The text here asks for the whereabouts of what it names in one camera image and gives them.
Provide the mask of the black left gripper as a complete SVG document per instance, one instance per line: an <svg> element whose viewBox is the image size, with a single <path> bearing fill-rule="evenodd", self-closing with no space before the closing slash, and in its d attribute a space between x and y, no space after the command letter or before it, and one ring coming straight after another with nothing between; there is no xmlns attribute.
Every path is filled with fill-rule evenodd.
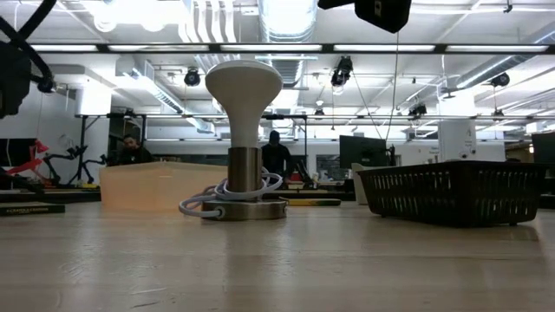
<svg viewBox="0 0 555 312"><path fill-rule="evenodd" d="M18 114L29 93L30 59L21 50L0 42L0 120Z"/></svg>

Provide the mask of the person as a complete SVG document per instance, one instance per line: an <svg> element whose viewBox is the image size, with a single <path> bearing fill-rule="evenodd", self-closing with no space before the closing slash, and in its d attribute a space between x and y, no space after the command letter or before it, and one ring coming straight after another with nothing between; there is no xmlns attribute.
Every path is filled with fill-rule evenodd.
<svg viewBox="0 0 555 312"><path fill-rule="evenodd" d="M280 143L280 133L270 132L269 141L262 146L262 160L264 168L271 173L280 175L285 183L291 181L292 160L289 149Z"/></svg>
<svg viewBox="0 0 555 312"><path fill-rule="evenodd" d="M134 165L152 161L152 154L133 135L126 134L123 138L123 148L117 154L114 165Z"/></svg>

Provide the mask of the white square column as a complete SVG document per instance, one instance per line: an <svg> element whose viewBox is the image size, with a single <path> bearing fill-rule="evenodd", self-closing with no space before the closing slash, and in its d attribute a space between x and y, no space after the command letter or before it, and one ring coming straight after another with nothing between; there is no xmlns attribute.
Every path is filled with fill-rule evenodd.
<svg viewBox="0 0 555 312"><path fill-rule="evenodd" d="M112 91L102 84L88 84L76 90L79 115L105 115L111 111Z"/></svg>

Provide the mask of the black background station frame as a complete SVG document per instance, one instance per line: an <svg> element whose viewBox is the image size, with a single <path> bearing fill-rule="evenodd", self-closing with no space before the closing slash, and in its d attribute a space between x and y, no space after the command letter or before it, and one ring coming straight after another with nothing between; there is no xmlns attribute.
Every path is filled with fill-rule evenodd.
<svg viewBox="0 0 555 312"><path fill-rule="evenodd" d="M153 155L224 155L231 145L228 119L224 114L82 115L78 145L98 144L100 153L106 153L109 122L116 119L131 120L138 129L139 139ZM473 117L477 124L476 158L500 161L508 150L530 146L533 135L526 132L526 126L544 120L544 117L532 116L507 116L504 120ZM266 114L261 119L261 144L268 140L274 121L286 122L287 135L281 142L292 155L304 160L310 173L317 170L317 156L339 153L340 136L357 133L366 138L386 140L388 145L395 147L402 166L425 164L440 158L437 127L441 118L437 116Z"/></svg>

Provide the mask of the orange translucent plastic bin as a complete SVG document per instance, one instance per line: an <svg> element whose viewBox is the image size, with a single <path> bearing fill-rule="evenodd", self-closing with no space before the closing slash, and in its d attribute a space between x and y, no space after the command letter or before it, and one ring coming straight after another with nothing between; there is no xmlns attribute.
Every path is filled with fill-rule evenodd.
<svg viewBox="0 0 555 312"><path fill-rule="evenodd" d="M100 170L101 204L108 211L174 211L181 201L227 177L225 166L150 162Z"/></svg>

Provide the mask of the black computer monitor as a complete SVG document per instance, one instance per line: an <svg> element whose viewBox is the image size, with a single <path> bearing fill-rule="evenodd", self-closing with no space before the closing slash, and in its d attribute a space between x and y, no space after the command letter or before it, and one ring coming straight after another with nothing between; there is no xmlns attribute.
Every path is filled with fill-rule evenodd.
<svg viewBox="0 0 555 312"><path fill-rule="evenodd" d="M358 136L339 137L339 161L341 168L351 168L353 163L362 166L387 166L386 141Z"/></svg>
<svg viewBox="0 0 555 312"><path fill-rule="evenodd" d="M533 134L532 146L535 163L555 165L555 132Z"/></svg>
<svg viewBox="0 0 555 312"><path fill-rule="evenodd" d="M21 166L31 160L35 139L0 139L0 166Z"/></svg>

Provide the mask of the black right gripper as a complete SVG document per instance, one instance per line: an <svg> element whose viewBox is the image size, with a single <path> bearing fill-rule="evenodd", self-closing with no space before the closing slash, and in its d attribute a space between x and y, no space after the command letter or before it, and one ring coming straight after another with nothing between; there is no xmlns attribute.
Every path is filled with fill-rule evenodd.
<svg viewBox="0 0 555 312"><path fill-rule="evenodd" d="M394 34L408 23L412 0L318 0L322 10L349 4L359 19Z"/></svg>

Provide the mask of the grey plastic bin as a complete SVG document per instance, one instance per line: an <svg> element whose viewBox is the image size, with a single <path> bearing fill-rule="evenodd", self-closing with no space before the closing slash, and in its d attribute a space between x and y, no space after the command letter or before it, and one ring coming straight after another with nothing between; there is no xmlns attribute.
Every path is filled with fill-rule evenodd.
<svg viewBox="0 0 555 312"><path fill-rule="evenodd" d="M351 164L352 179L353 179L353 182L354 182L356 202L359 205L367 205L368 204L368 201L367 201L366 195L365 195L365 191L364 191L364 188L363 188L362 180L361 180L361 177L359 175L359 172L366 171L368 169L369 168L367 166L363 166L359 163L352 163Z"/></svg>

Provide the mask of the white mushroom lamp metal base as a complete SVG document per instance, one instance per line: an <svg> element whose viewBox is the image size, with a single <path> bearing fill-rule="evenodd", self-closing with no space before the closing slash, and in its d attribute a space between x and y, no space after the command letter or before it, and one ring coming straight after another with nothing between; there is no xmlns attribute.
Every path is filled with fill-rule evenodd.
<svg viewBox="0 0 555 312"><path fill-rule="evenodd" d="M201 204L204 218L223 221L272 220L286 217L283 200L264 200L283 179L263 172L258 127L264 110L283 87L273 67L257 61L222 62L206 75L206 88L225 110L231 146L226 181Z"/></svg>

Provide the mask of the black mesh basket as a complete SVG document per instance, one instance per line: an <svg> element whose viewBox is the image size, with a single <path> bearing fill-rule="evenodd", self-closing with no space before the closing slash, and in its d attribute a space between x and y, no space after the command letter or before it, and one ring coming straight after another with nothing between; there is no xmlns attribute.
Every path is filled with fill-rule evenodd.
<svg viewBox="0 0 555 312"><path fill-rule="evenodd" d="M371 212L454 227L535 219L547 166L461 160L360 171Z"/></svg>

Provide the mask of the silver ventilation duct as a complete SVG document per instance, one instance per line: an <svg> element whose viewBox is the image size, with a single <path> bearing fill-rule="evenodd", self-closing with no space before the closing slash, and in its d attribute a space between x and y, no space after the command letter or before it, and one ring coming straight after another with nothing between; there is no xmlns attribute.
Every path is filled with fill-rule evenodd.
<svg viewBox="0 0 555 312"><path fill-rule="evenodd" d="M258 0L263 42L310 42L317 20L317 0Z"/></svg>

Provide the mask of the white pillar with sign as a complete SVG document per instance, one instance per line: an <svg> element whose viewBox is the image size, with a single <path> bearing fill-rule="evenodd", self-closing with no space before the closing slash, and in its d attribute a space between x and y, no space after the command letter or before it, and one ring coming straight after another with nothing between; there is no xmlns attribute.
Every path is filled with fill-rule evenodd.
<svg viewBox="0 0 555 312"><path fill-rule="evenodd" d="M473 120L444 120L438 126L441 162L474 160L477 152Z"/></svg>

